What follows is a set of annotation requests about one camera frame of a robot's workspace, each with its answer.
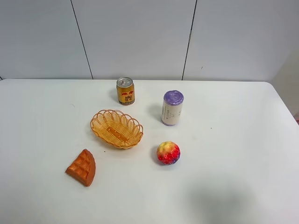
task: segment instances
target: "orange waffle piece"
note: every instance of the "orange waffle piece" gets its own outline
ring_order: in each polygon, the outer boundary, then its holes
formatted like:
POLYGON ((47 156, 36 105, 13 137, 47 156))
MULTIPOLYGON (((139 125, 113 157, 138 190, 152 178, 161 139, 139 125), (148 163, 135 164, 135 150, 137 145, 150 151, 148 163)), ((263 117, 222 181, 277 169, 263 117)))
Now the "orange waffle piece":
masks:
POLYGON ((83 185, 90 186, 95 175, 93 155, 84 149, 65 172, 83 185))

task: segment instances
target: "red and yellow fruit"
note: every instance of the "red and yellow fruit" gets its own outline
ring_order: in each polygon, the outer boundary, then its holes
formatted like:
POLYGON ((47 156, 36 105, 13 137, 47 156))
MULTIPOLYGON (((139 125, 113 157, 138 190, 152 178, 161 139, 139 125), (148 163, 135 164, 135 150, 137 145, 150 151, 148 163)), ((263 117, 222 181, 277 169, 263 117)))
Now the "red and yellow fruit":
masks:
POLYGON ((157 149, 158 159, 165 165, 170 165, 178 161, 181 152, 177 144, 172 141, 166 141, 161 143, 157 149))

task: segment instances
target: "gold can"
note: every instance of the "gold can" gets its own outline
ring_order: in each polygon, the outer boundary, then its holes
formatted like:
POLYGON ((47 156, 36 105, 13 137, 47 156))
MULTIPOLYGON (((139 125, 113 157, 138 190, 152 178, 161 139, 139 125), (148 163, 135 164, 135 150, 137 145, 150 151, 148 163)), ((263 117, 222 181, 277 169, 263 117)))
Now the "gold can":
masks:
POLYGON ((135 102, 135 90, 133 80, 129 77, 121 77, 116 81, 117 98, 120 104, 130 105, 135 102))

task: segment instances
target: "white table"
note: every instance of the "white table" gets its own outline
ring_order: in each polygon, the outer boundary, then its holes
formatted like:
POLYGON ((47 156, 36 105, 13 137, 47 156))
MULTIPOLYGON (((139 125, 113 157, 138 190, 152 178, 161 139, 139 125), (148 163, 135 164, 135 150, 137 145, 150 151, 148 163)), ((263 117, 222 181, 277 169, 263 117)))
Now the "white table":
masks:
POLYGON ((1 224, 298 224, 299 127, 267 83, 135 81, 118 104, 115 80, 0 81, 1 224), (161 123, 163 95, 185 96, 180 123, 161 123), (104 144, 89 122, 122 110, 144 126, 128 150, 104 144), (156 161, 174 141, 181 158, 156 161), (84 187, 65 169, 87 148, 84 187))

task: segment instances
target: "can label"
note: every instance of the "can label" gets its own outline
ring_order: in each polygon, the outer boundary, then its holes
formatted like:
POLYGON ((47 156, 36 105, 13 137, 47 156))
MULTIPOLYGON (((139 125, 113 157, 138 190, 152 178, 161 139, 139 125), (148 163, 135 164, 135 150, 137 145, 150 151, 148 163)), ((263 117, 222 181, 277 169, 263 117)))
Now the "can label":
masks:
POLYGON ((134 84, 129 88, 116 87, 118 101, 122 105, 129 105, 135 102, 134 84))
POLYGON ((162 121, 168 125, 175 125, 179 120, 182 108, 183 104, 171 106, 164 101, 161 116, 162 121))

